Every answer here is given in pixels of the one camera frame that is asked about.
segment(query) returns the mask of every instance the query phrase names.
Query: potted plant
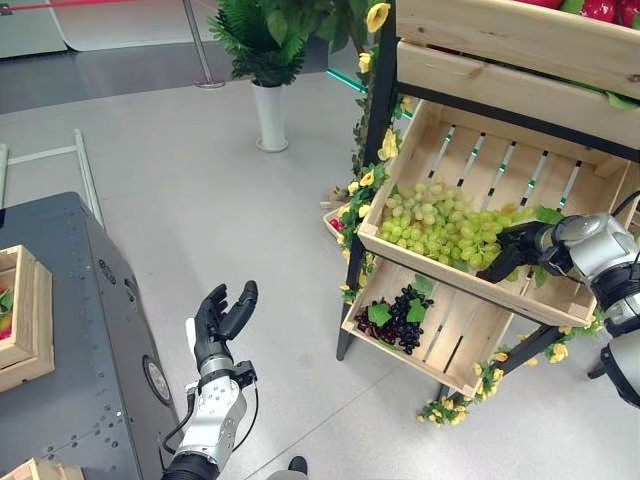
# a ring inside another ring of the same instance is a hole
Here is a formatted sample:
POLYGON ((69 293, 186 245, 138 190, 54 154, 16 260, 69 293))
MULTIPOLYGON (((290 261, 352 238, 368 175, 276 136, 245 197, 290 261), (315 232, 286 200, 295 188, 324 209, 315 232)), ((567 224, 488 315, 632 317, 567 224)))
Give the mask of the potted plant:
POLYGON ((267 16, 258 0, 222 0, 218 15, 207 22, 224 49, 233 55, 233 78, 253 76, 253 93, 265 152, 287 148, 283 87, 302 68, 308 35, 287 28, 284 15, 267 16))

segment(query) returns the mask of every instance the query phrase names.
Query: dark gray table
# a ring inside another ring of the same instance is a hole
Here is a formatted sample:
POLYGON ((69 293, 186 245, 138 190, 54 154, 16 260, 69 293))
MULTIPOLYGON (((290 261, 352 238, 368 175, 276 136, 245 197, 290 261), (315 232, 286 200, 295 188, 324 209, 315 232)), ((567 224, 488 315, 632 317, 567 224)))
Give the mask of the dark gray table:
POLYGON ((41 457, 87 480, 159 479, 176 418, 143 371, 160 363, 131 269, 75 193, 0 211, 0 248, 18 244, 53 274, 55 371, 0 393, 0 476, 41 457))

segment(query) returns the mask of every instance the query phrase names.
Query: grape bunch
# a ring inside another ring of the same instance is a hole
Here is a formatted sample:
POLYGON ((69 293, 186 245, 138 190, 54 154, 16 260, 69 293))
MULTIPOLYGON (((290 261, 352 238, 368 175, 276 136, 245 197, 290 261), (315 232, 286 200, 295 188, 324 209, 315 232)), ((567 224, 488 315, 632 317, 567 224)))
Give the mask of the grape bunch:
MULTIPOLYGON (((390 305, 389 313, 391 314, 391 319, 387 323, 382 327, 373 324, 369 320, 368 311, 365 308, 355 317, 358 322, 358 330, 376 340, 382 340, 403 350, 407 355, 411 355, 413 349, 420 346, 420 335, 424 333, 420 323, 407 321, 407 314, 411 308, 409 302, 416 298, 420 300, 420 304, 424 308, 429 308, 429 306, 433 305, 433 300, 425 299, 423 294, 409 285, 402 289, 402 295, 397 296, 395 302, 390 305)), ((386 304, 387 302, 382 298, 380 302, 372 302, 371 306, 381 303, 386 304)))
POLYGON ((378 236, 445 265, 487 268, 500 254, 497 234, 525 218, 531 207, 517 213, 515 206, 476 212, 473 197, 441 180, 391 195, 386 202, 378 236))

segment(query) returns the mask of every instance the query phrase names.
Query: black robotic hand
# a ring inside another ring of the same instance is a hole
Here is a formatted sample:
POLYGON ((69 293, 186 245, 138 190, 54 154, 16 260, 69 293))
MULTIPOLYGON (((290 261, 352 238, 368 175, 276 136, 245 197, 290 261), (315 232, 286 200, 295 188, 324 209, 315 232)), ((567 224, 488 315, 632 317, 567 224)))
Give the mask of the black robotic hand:
POLYGON ((251 318, 258 301, 258 286, 248 281, 238 301, 227 308, 227 286, 218 285, 200 304, 195 316, 196 344, 194 353, 198 369, 212 356, 224 353, 231 357, 225 342, 233 340, 251 318))
POLYGON ((562 231, 565 220, 558 225, 528 222, 505 229, 498 234, 498 243, 502 247, 500 255, 489 268, 476 273, 476 276, 497 283, 522 265, 540 265, 552 275, 566 275, 573 267, 573 261, 563 243, 555 238, 556 233, 562 231))

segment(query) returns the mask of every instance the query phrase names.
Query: shoe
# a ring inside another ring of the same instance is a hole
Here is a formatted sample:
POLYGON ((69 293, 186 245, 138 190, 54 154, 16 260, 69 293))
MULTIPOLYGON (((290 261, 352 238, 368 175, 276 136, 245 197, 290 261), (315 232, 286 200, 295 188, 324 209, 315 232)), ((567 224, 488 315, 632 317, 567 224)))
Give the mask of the shoe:
POLYGON ((288 470, 307 474, 307 461, 303 457, 293 457, 288 470))

